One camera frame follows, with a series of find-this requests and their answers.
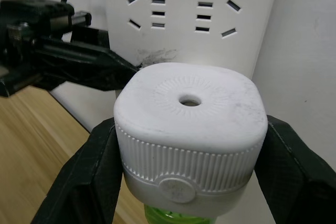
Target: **green bottle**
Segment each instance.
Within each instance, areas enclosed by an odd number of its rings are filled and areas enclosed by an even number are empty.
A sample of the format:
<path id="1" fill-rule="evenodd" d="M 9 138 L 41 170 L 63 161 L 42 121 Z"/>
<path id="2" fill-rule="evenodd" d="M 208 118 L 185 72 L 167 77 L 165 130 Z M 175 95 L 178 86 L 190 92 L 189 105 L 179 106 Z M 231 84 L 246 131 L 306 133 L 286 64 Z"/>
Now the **green bottle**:
<path id="1" fill-rule="evenodd" d="M 215 219 L 192 217 L 145 205 L 149 224 L 214 224 Z"/>

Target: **white bottle cap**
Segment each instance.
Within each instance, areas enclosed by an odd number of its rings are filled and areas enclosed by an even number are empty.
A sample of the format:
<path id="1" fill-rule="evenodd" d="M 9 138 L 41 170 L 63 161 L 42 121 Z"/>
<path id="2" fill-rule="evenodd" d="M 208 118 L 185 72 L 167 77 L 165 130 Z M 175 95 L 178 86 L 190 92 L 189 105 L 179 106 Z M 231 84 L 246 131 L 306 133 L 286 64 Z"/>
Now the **white bottle cap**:
<path id="1" fill-rule="evenodd" d="M 255 85 L 219 67 L 140 70 L 114 106 L 127 185 L 143 203 L 217 217 L 237 203 L 267 131 Z"/>

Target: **plastic bottle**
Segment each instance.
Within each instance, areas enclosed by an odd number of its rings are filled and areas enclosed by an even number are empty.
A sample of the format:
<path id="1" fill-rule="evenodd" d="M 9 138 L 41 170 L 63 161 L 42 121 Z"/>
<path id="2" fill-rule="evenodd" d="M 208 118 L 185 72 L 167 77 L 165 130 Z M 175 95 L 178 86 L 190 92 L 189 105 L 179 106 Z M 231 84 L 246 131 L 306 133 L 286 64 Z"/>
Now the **plastic bottle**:
<path id="1" fill-rule="evenodd" d="M 215 219 L 192 217 L 145 205 L 145 215 L 149 224 L 214 224 Z"/>

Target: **wooden table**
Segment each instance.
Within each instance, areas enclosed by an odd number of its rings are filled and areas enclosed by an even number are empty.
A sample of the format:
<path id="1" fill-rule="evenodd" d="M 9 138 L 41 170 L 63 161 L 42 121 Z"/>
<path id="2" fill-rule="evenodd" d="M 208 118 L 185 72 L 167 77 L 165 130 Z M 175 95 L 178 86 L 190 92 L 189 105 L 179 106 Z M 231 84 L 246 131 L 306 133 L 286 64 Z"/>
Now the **wooden table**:
<path id="1" fill-rule="evenodd" d="M 63 164 L 89 134 L 46 91 L 0 98 L 0 223 L 30 223 Z M 124 181 L 114 224 L 147 224 Z"/>

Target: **electrical outlet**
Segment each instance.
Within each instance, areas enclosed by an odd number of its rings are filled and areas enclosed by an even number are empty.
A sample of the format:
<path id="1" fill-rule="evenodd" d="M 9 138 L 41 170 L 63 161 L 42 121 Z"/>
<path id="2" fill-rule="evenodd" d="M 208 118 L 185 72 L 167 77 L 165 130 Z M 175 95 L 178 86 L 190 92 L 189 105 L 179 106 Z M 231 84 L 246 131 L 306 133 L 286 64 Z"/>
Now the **electrical outlet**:
<path id="1" fill-rule="evenodd" d="M 187 62 L 251 77 L 273 0 L 107 0 L 111 49 L 134 65 Z"/>

